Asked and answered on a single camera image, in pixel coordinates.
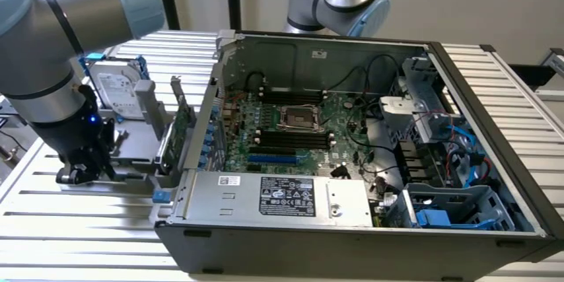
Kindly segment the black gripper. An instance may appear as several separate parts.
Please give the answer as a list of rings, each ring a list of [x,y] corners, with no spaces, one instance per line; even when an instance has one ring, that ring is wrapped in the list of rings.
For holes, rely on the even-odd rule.
[[[48,146],[57,152],[64,167],[56,175],[59,184],[83,184],[116,177],[111,165],[115,120],[104,120],[99,114],[95,91],[80,85],[75,90],[85,97],[77,112],[53,123],[33,123],[32,128]]]

